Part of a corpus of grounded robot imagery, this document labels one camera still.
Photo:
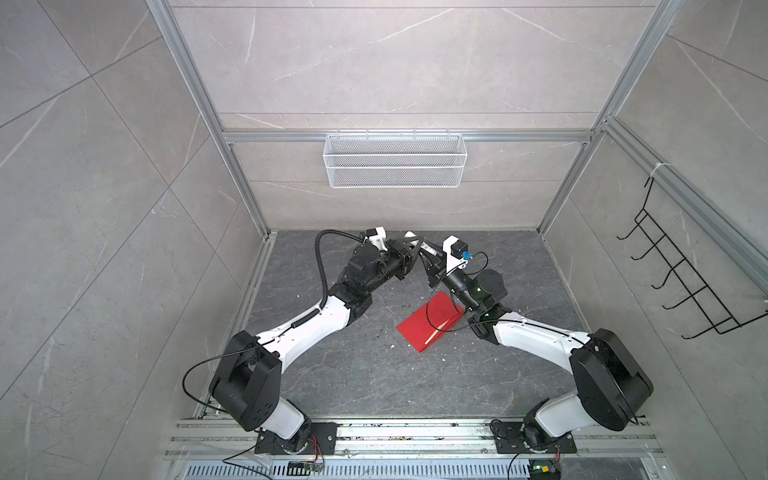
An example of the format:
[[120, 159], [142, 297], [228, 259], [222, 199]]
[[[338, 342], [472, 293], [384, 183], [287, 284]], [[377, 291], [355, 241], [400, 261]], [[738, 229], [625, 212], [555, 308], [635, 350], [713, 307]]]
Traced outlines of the red envelope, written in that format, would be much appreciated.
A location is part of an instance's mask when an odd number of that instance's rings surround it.
[[417, 352], [423, 352], [445, 334], [425, 347], [424, 341], [436, 327], [446, 324], [451, 329], [464, 313], [465, 310], [446, 293], [439, 292], [400, 323], [396, 329]]

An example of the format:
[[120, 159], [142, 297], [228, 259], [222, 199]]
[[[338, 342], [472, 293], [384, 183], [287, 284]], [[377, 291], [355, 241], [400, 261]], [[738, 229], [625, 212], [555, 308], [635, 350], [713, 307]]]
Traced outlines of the beige letter paper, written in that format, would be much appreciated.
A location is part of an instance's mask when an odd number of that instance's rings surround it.
[[429, 335], [429, 337], [424, 341], [424, 346], [428, 347], [431, 342], [433, 342], [436, 339], [439, 339], [444, 333], [449, 333], [450, 328], [446, 324], [442, 324], [439, 327], [436, 327], [434, 331]]

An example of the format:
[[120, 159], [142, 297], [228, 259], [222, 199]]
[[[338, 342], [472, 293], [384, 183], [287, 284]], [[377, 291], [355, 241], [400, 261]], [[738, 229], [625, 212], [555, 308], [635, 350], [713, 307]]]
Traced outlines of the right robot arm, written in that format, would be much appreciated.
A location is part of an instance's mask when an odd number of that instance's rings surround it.
[[528, 449], [543, 452], [574, 430], [601, 426], [621, 431], [636, 420], [654, 386], [614, 332], [572, 331], [505, 307], [502, 276], [492, 269], [467, 274], [470, 255], [456, 237], [449, 237], [443, 247], [425, 242], [419, 255], [430, 286], [448, 288], [463, 306], [463, 320], [479, 339], [528, 352], [573, 377], [572, 392], [545, 399], [526, 414], [520, 437]]

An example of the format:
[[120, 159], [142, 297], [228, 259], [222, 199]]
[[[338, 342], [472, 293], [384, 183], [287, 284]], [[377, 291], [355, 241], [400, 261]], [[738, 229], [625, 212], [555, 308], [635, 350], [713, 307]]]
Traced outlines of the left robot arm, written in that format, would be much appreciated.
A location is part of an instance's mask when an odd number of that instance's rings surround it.
[[320, 301], [286, 323], [258, 335], [234, 335], [209, 385], [209, 393], [245, 431], [275, 435], [291, 453], [309, 441], [311, 420], [281, 396], [281, 376], [295, 360], [329, 335], [357, 320], [372, 305], [372, 293], [390, 279], [402, 280], [413, 268], [423, 238], [409, 234], [382, 242], [359, 237], [347, 267], [328, 285], [320, 241], [336, 231], [323, 230], [315, 239], [321, 277]]

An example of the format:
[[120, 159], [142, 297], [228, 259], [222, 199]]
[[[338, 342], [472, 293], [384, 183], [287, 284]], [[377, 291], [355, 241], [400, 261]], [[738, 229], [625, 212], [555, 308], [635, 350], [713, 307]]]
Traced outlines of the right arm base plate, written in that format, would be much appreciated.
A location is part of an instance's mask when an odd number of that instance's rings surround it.
[[577, 447], [571, 434], [550, 437], [535, 425], [499, 419], [492, 420], [488, 427], [495, 442], [496, 450], [500, 454], [575, 454], [577, 452]]

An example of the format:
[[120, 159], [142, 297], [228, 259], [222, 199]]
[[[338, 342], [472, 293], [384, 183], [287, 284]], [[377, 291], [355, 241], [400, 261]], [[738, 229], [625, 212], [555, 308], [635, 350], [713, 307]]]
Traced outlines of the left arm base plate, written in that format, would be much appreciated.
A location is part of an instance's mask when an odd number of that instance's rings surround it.
[[311, 422], [303, 425], [290, 439], [283, 439], [271, 431], [259, 435], [255, 452], [257, 454], [302, 454], [330, 455], [335, 451], [339, 424], [334, 422]]

